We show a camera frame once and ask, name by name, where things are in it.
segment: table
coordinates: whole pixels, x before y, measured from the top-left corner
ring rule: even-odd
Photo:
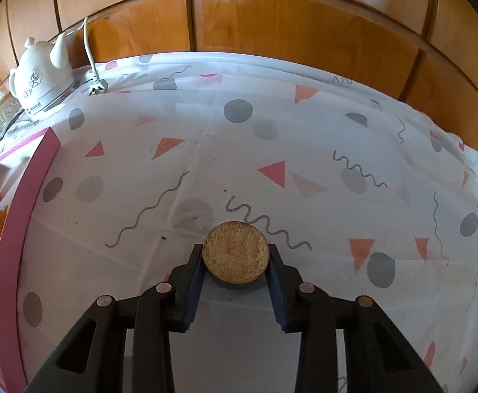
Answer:
[[[473,388],[476,151],[408,105],[290,62],[172,53],[99,69],[107,94],[83,84],[0,142],[1,153],[49,126],[61,142],[19,274],[28,379],[98,296],[141,294],[211,228],[240,220],[305,281],[372,296],[444,389]],[[298,342],[280,331],[266,288],[207,280],[190,331],[172,335],[176,389],[293,391]],[[344,371],[340,362],[340,392]]]

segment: orange triangle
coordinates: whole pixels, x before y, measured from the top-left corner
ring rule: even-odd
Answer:
[[[432,362],[434,361],[435,355],[435,343],[432,341],[430,346],[428,347],[427,354],[424,355],[423,363],[426,365],[428,369],[432,366]]]
[[[293,171],[290,171],[290,176],[292,176],[293,183],[296,184],[297,189],[299,189],[299,192],[301,192],[301,194],[305,198],[314,197],[315,195],[321,192],[324,192],[326,190],[326,187],[321,186],[320,184],[316,182],[312,182],[310,179],[299,176],[298,174],[295,174]]]
[[[461,185],[461,187],[466,184],[466,182],[468,181],[468,177],[470,177],[470,173],[468,173],[468,171],[465,171],[465,174],[463,176],[463,184]]]
[[[159,158],[161,155],[180,145],[182,142],[184,142],[184,139],[172,139],[171,137],[163,137],[159,142],[159,146],[157,146],[157,150],[155,151],[152,160],[154,160],[155,158]]]
[[[417,246],[417,251],[419,251],[419,254],[421,255],[424,261],[427,261],[427,258],[428,258],[427,245],[428,245],[428,238],[415,239],[415,246]]]
[[[319,90],[317,90],[316,88],[296,85],[296,103],[302,101],[303,99],[308,99],[312,97],[318,91]]]
[[[462,374],[463,371],[465,370],[466,368],[466,365],[468,365],[468,359],[465,357],[463,357],[463,362],[461,363],[461,371],[459,372],[459,374]]]
[[[91,150],[84,157],[85,158],[101,157],[103,155],[104,155],[103,145],[101,141],[99,140],[99,142],[93,148],[91,148]]]
[[[284,161],[279,161],[275,164],[267,165],[266,167],[257,169],[257,171],[260,171],[272,182],[277,183],[281,187],[284,187],[285,170],[286,170],[286,163]]]
[[[359,272],[359,269],[368,258],[374,241],[375,239],[350,238],[350,248],[352,249],[352,256],[354,257],[355,273]]]

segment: pink tray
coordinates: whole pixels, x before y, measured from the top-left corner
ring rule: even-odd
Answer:
[[[48,169],[61,145],[48,128],[20,142],[0,156],[43,136],[14,192],[0,238],[0,369],[8,393],[21,393],[27,385],[17,329],[17,281],[26,230]]]

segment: pink triangle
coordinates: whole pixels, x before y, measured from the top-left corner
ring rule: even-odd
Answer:
[[[157,150],[155,151],[152,160],[154,160],[155,158],[159,158],[161,155],[175,148],[177,145],[180,145],[182,142],[184,142],[184,139],[172,139],[170,137],[163,137],[159,142],[159,146],[157,146]]]
[[[310,179],[304,178],[295,174],[293,171],[290,171],[290,176],[292,176],[293,183],[296,184],[297,189],[305,198],[311,198],[315,195],[326,191],[326,187],[321,186],[316,182],[312,182]]]
[[[423,363],[428,369],[432,366],[435,355],[435,343],[432,341],[428,347],[427,354],[424,355]]]
[[[101,141],[99,140],[99,142],[93,148],[91,148],[91,150],[84,157],[85,158],[101,157],[103,155],[104,155],[103,145]]]
[[[462,374],[463,371],[465,370],[466,368],[466,365],[468,365],[468,359],[465,357],[463,357],[463,363],[461,363],[461,371],[459,372],[459,374]]]
[[[286,165],[284,161],[277,162],[272,165],[257,169],[272,182],[277,183],[279,186],[284,187],[284,172],[286,171]]]
[[[427,261],[428,258],[428,250],[427,250],[428,238],[416,238],[415,239],[415,246],[417,247],[417,251],[423,258],[424,261]]]
[[[296,103],[312,97],[318,91],[316,88],[296,85]]]
[[[410,193],[408,192],[408,188],[403,185],[401,187],[398,187],[395,189],[397,194],[408,204],[408,207],[410,206]]]
[[[468,181],[468,177],[470,177],[470,173],[468,173],[468,171],[465,171],[465,174],[463,176],[463,184],[461,185],[461,187],[466,184],[466,182]]]
[[[350,248],[352,250],[352,256],[354,258],[355,273],[359,272],[359,269],[368,258],[370,249],[374,243],[374,239],[357,239],[350,238]]]
[[[149,124],[151,122],[157,121],[157,117],[154,117],[153,115],[150,114],[138,114],[137,115],[137,124],[135,127],[138,127],[139,125],[144,125],[144,124]]]

